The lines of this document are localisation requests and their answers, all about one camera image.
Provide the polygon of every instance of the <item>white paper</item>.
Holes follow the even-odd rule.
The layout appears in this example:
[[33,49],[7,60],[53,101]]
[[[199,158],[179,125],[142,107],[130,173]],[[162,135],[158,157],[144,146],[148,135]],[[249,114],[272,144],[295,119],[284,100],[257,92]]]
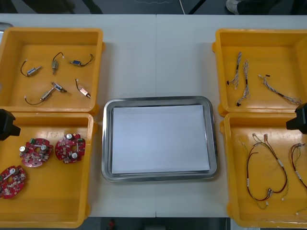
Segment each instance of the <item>white paper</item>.
[[202,105],[114,108],[112,173],[209,169]]

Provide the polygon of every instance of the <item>yellow plastic bin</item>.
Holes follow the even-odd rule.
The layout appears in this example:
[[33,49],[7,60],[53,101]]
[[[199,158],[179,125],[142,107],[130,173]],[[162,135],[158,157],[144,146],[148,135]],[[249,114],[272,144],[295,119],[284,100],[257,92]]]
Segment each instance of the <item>yellow plastic bin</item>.
[[[244,30],[220,29],[213,43],[215,52],[220,105],[219,113],[293,113],[297,105],[269,91],[258,77],[268,74],[268,84],[280,93],[307,102],[307,30]],[[236,73],[238,53],[239,86],[227,85]],[[243,63],[249,61],[248,85],[250,98],[241,106],[245,76]]]
[[[12,199],[0,199],[0,228],[76,228],[89,215],[87,202],[90,157],[94,132],[93,117],[74,113],[13,113],[19,137],[0,142],[0,171],[23,166],[27,179],[23,190]],[[86,141],[81,161],[64,164],[54,153],[37,168],[25,167],[19,147],[30,138],[45,138],[55,147],[68,133]]]
[[[90,28],[8,28],[0,45],[0,107],[11,112],[83,112],[97,114],[97,87],[100,75],[101,53],[104,49],[103,32]],[[53,57],[59,63],[52,73]],[[84,67],[73,66],[71,61],[91,63]],[[26,77],[21,73],[42,66],[36,75]],[[91,99],[76,88],[75,79],[91,94]],[[61,85],[68,93],[58,91],[43,103],[44,92],[52,88],[51,81]]]
[[[299,142],[307,143],[307,136],[298,130],[286,129],[286,121],[294,117],[295,114],[229,113],[220,123],[227,164],[227,213],[242,227],[307,227],[307,190],[300,183],[290,161],[290,148]],[[247,191],[247,153],[256,143],[253,133],[260,139],[268,134],[268,141],[288,175],[288,186],[282,193],[273,194],[266,200],[266,209],[260,208],[265,207],[265,201],[257,204]],[[307,182],[305,151],[307,147],[302,148],[296,169],[303,181]],[[254,154],[249,162],[249,188],[254,197],[261,198],[266,196],[268,188],[279,190],[284,185],[285,176],[268,149],[260,145],[253,152],[258,154]]]

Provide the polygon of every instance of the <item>white table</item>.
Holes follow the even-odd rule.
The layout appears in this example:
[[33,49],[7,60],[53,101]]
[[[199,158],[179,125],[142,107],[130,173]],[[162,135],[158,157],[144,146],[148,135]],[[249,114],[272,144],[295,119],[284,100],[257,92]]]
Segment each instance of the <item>white table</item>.
[[95,136],[89,202],[93,217],[226,217],[222,118],[211,44],[219,28],[307,29],[307,16],[0,14],[31,27],[98,27],[104,31],[98,104],[111,98],[202,95],[213,104],[220,171],[211,181],[113,184],[101,174],[102,110]]

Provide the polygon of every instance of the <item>stainless steel tray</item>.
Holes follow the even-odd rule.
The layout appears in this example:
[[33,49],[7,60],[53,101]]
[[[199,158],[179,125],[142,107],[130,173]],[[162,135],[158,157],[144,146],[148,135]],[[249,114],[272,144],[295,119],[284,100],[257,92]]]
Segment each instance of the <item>stainless steel tray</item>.
[[[207,171],[188,172],[147,172],[147,173],[112,173],[112,137],[113,109],[115,107],[202,105],[206,129],[210,169]],[[110,182],[162,181],[186,179],[210,179],[218,172],[218,157],[214,130],[214,117],[211,102],[202,96],[187,97],[148,97],[114,99],[106,103],[103,118],[102,136],[102,174]]]

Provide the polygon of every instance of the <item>circular pcb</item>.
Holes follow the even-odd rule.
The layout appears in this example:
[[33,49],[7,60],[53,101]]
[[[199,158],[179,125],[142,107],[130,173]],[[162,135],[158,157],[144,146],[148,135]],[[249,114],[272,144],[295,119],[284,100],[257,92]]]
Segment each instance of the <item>circular pcb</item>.
[[66,164],[81,161],[85,154],[85,140],[80,134],[67,134],[60,139],[55,147],[56,156]]
[[48,161],[53,146],[43,138],[31,138],[25,146],[19,148],[22,163],[27,167],[38,167]]
[[10,199],[16,196],[23,189],[25,178],[24,169],[20,165],[4,170],[0,174],[0,198]]

